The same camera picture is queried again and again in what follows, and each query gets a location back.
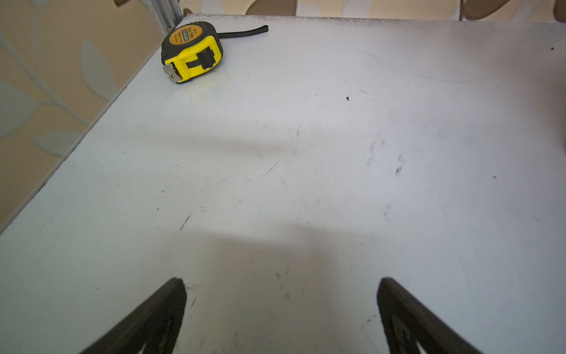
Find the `leaf pattern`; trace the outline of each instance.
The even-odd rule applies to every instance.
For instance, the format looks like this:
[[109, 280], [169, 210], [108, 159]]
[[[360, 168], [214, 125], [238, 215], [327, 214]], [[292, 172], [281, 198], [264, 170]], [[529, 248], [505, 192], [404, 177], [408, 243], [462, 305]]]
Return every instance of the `leaf pattern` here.
[[83, 41], [80, 56], [80, 71], [84, 82], [97, 95], [110, 101], [118, 92], [118, 85], [106, 59], [87, 40]]
[[0, 81], [0, 139], [7, 138], [27, 122], [38, 105], [28, 94]]
[[60, 129], [35, 137], [33, 142], [48, 153], [64, 156], [79, 138], [76, 131]]
[[41, 6], [45, 5], [46, 2], [47, 2], [47, 0], [32, 0], [32, 5], [34, 5], [36, 7], [41, 7]]

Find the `wallpaper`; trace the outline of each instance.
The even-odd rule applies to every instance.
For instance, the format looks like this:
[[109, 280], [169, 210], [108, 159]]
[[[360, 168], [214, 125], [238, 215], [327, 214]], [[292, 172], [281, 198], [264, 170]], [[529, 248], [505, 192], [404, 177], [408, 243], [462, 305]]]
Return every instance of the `wallpaper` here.
[[179, 4], [185, 13], [195, 14], [566, 22], [566, 0], [180, 0]]
[[161, 40], [140, 0], [0, 2], [0, 225]]

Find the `metal frame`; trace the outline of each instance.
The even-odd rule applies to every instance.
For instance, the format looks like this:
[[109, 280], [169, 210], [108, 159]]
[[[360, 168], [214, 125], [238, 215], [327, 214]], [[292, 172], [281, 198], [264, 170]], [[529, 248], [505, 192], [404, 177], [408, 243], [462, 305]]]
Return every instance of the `metal frame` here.
[[163, 36], [169, 34], [183, 19], [177, 0], [148, 0]]

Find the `scuff mark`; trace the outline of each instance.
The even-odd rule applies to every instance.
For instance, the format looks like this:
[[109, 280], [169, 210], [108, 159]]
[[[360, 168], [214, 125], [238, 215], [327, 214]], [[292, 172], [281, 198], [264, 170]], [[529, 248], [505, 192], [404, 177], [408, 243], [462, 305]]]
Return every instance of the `scuff mark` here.
[[185, 289], [187, 289], [187, 292], [195, 292], [200, 289], [200, 284], [190, 284], [185, 286]]
[[187, 218], [185, 219], [185, 222], [181, 225], [181, 228], [179, 229], [179, 231], [181, 231], [183, 229], [183, 226], [185, 226], [185, 224], [187, 223], [188, 219], [191, 217], [192, 213], [190, 213]]
[[373, 316], [371, 316], [370, 318], [368, 318], [368, 319], [366, 320], [366, 322], [365, 322], [364, 324], [362, 324], [362, 326], [360, 327], [360, 329], [362, 330], [362, 332], [363, 332], [364, 335], [366, 336], [367, 340], [370, 341], [371, 346], [374, 348], [375, 352], [376, 352], [377, 354], [379, 354], [379, 351], [378, 351], [377, 346], [375, 345], [374, 341], [371, 340], [370, 335], [367, 333], [367, 330], [366, 330], [366, 326], [368, 326], [368, 325], [372, 322], [372, 320], [373, 320], [374, 318], [377, 318], [377, 316], [378, 316], [378, 315], [373, 315]]
[[271, 172], [271, 170], [279, 163], [279, 161], [277, 161], [275, 163], [275, 165], [271, 166], [271, 168], [269, 169], [269, 171], [267, 171], [265, 174], [268, 174], [269, 172]]
[[389, 217], [389, 212], [391, 211], [391, 207], [393, 206], [393, 203], [389, 202], [385, 205], [385, 211], [383, 212], [383, 219], [385, 219], [386, 221], [390, 221], [391, 218]]

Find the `white table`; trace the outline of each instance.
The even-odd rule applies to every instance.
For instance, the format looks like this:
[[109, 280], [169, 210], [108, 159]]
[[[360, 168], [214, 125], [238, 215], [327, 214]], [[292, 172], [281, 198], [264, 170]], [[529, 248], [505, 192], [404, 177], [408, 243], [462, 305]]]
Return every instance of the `white table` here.
[[177, 353], [385, 354], [384, 276], [486, 354], [564, 352], [565, 25], [196, 19], [269, 32], [183, 85], [158, 51], [0, 236], [2, 352], [172, 276]]

